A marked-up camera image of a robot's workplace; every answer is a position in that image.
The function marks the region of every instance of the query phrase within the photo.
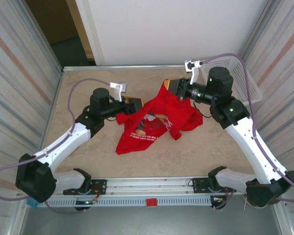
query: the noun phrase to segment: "red cloth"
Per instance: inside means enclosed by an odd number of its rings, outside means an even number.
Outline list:
[[[124,133],[117,146],[117,154],[147,149],[157,138],[169,131],[178,140],[181,131],[194,130],[202,125],[202,115],[191,106],[189,99],[177,100],[164,84],[154,99],[132,114],[117,115],[118,124],[124,123]]]

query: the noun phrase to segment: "white plastic basket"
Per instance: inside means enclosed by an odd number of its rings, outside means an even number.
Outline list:
[[[230,71],[230,74],[233,77],[232,95],[247,106],[248,97],[246,91],[246,81],[241,62],[234,56],[225,56],[203,64],[200,69],[202,71],[202,79],[205,83],[207,83],[208,80],[209,70],[213,67],[225,67]],[[263,95],[248,71],[247,75],[249,80],[251,102],[256,103],[262,100]]]

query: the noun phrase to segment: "marble-patterned surface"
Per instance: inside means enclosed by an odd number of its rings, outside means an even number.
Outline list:
[[[67,99],[71,87],[83,78],[99,78],[107,82],[128,83],[127,95],[154,98],[166,78],[188,77],[183,70],[109,70],[65,72],[59,97],[50,125],[47,145],[56,140],[71,125]],[[89,104],[89,97],[101,83],[86,81],[75,89],[71,107],[76,116]],[[199,105],[209,114],[208,106]],[[123,132],[123,125],[105,122],[105,126],[90,141],[75,150],[58,168],[58,171],[79,167],[93,177],[157,177],[206,175],[217,166],[244,173],[253,173],[247,158],[235,141],[213,119],[191,132],[183,132],[175,141],[164,134],[147,150],[117,155],[116,146]]]

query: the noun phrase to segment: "black joint housing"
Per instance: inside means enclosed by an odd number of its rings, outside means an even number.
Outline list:
[[[88,130],[90,130],[90,136],[93,137],[104,126],[104,120],[98,118],[92,118],[88,113],[82,113],[75,120],[76,123],[82,123]]]
[[[105,88],[97,88],[90,96],[89,113],[97,119],[106,119],[115,117],[119,113],[125,112],[125,103],[113,100],[109,91]]]
[[[226,169],[225,166],[219,166],[208,173],[208,183],[213,191],[219,191],[222,189],[222,187],[217,182],[216,175],[224,169]]]
[[[294,171],[286,172],[285,176],[294,183]],[[271,184],[260,184],[257,179],[246,182],[248,199],[258,207],[275,202],[275,199],[285,193],[291,185],[283,178],[271,180]]]
[[[144,106],[142,99],[129,98],[126,106],[126,114],[134,114]]]
[[[213,67],[209,70],[206,92],[218,94],[220,99],[232,95],[233,77],[224,67]]]
[[[190,80],[186,78],[171,80],[168,91],[171,92],[173,95],[177,96],[178,99],[186,99],[189,98],[187,96],[187,89]]]
[[[238,121],[249,117],[249,112],[242,102],[231,97],[228,102],[217,103],[210,107],[212,118],[218,122],[223,129],[230,125],[237,125]]]
[[[21,156],[19,162],[33,159],[27,153]],[[55,191],[56,180],[53,177],[48,164],[33,161],[18,167],[15,186],[28,194],[39,203],[49,199]]]
[[[80,168],[74,168],[73,170],[81,173],[85,177],[84,183],[78,189],[78,191],[80,193],[87,193],[89,191],[89,189],[90,189],[90,182],[91,182],[92,176],[90,174],[88,174],[86,171],[84,171],[84,170],[82,170]]]

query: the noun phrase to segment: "striped wall panel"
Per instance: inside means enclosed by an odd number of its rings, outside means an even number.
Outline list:
[[[288,170],[294,170],[294,0],[279,0],[246,59],[263,93],[257,129]],[[294,189],[286,193],[294,198]],[[294,204],[289,204],[294,219]]]
[[[0,0],[0,167],[40,147],[60,76],[25,2]],[[0,194],[15,194],[15,176],[16,169],[0,172]],[[0,201],[0,234],[13,208]]]

